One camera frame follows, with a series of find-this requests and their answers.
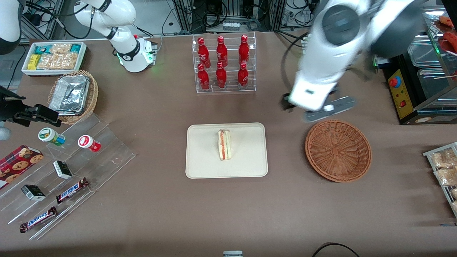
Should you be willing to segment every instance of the table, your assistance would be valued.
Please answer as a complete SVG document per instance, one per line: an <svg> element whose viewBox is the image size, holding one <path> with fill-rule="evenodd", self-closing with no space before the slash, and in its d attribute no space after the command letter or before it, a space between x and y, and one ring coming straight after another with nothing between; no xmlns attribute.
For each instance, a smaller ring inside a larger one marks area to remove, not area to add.
<svg viewBox="0 0 457 257"><path fill-rule="evenodd" d="M119 65L108 41L86 41L84 69L99 85L95 112L138 155L38 241L22 237L0 213L0 255L209 257L243 250L246 257L302 257L329 241L363 257L456 254L457 229L439 226L453 222L452 212L422 156L456 141L456 126L399 126L383 76L365 82L347 72L341 93L358 104L335 118L366 135L373 161L356 182L330 182L304 156L313 124L302 121L302 110L282 112L278 104L287 92L279 67L288 43L271 32L257 40L257 92L213 96L195 92L191 36L164 38L157 65L137 74ZM288 57L291 81L300 54L294 48ZM45 104L55 79L25 75L18 93L25 103ZM266 128L265 177L186 177L189 126L244 122ZM13 136L0 142L0 156L20 144L45 146L36 138L45 124L6 126ZM346 251L326 250L350 256Z"/></svg>

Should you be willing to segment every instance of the wicker basket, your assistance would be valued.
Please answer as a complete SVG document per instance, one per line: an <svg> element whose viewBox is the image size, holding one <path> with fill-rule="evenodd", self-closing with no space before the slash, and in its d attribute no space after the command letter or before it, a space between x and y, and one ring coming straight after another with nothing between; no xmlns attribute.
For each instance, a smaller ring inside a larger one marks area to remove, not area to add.
<svg viewBox="0 0 457 257"><path fill-rule="evenodd" d="M305 152L313 168L335 182L361 178L372 161L371 147L363 133L339 120L314 125L306 136Z"/></svg>
<svg viewBox="0 0 457 257"><path fill-rule="evenodd" d="M78 70L74 72L70 72L68 74L63 75L65 76L76 76L76 75L84 75L87 76L90 79L90 85L89 85L89 92L87 92L87 99L86 99L86 104L85 104L85 111L82 115L79 116L59 116L59 119L67 125L73 125L77 121L89 117L94 109L95 105L97 104L97 97L98 97L98 86L97 86L97 81L95 81L94 77L92 75L85 71L85 70ZM54 90L56 88L57 81L54 83L54 86L51 89L51 93L48 96L48 105L51 103L51 99L53 98L54 95Z"/></svg>

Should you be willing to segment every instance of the snickers bar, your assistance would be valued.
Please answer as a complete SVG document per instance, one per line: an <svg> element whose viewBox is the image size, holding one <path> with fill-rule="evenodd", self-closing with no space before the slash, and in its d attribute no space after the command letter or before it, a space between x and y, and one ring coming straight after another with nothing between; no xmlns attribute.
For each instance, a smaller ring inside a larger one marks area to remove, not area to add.
<svg viewBox="0 0 457 257"><path fill-rule="evenodd" d="M80 181L78 181L77 184L75 184L74 186L70 187L69 189L67 189L65 192L63 192L62 194L60 194L59 196L56 196L56 199L57 199L57 204L65 201L66 199L72 197L74 194L76 194L76 192L78 192L79 190L81 190L83 187L87 186L89 184L89 182L87 181L87 179L84 177L83 179L81 179Z"/></svg>
<svg viewBox="0 0 457 257"><path fill-rule="evenodd" d="M21 233L25 233L29 229L31 229L33 226L35 226L39 223L42 223L44 220L46 220L52 216L57 216L57 215L58 215L58 213L57 213L56 207L53 206L53 207L51 207L51 209L49 209L47 212L41 214L40 216L30 220L29 222L21 224L21 226L19 227L19 230L21 231Z"/></svg>

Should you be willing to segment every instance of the red bottle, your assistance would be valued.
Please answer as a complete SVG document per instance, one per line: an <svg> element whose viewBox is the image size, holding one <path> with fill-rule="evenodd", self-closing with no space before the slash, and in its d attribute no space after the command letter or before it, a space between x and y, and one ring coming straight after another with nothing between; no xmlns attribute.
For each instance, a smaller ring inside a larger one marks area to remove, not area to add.
<svg viewBox="0 0 457 257"><path fill-rule="evenodd" d="M249 45L248 45L248 36L241 36L241 44L238 49L239 59L238 62L241 65L242 62L248 63L249 61Z"/></svg>
<svg viewBox="0 0 457 257"><path fill-rule="evenodd" d="M203 64L198 64L198 81L200 82L200 87L203 91L209 90L209 77L208 73L205 71Z"/></svg>
<svg viewBox="0 0 457 257"><path fill-rule="evenodd" d="M224 43L224 37L218 37L218 48L216 49L216 53L218 55L218 62L222 62L224 67L228 65L228 54L227 54L227 46Z"/></svg>
<svg viewBox="0 0 457 257"><path fill-rule="evenodd" d="M209 67L211 67L211 62L209 60L208 48L205 46L205 40L202 37L199 37L197 41L198 41L198 58L200 59L200 63L205 65L205 68L209 69Z"/></svg>
<svg viewBox="0 0 457 257"><path fill-rule="evenodd" d="M218 62L216 77L218 78L218 87L224 89L227 86L227 72L225 71L222 62Z"/></svg>
<svg viewBox="0 0 457 257"><path fill-rule="evenodd" d="M248 76L249 72L246 70L246 63L242 62L238 71L238 87L240 89L248 87Z"/></svg>

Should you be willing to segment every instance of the sandwich slice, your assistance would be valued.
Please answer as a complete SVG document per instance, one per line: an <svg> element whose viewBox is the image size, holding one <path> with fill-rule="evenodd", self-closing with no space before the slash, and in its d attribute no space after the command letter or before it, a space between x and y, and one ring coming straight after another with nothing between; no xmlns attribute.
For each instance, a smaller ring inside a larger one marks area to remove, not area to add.
<svg viewBox="0 0 457 257"><path fill-rule="evenodd" d="M221 161L230 160L232 158L230 131L221 129L218 131L219 140L219 157Z"/></svg>

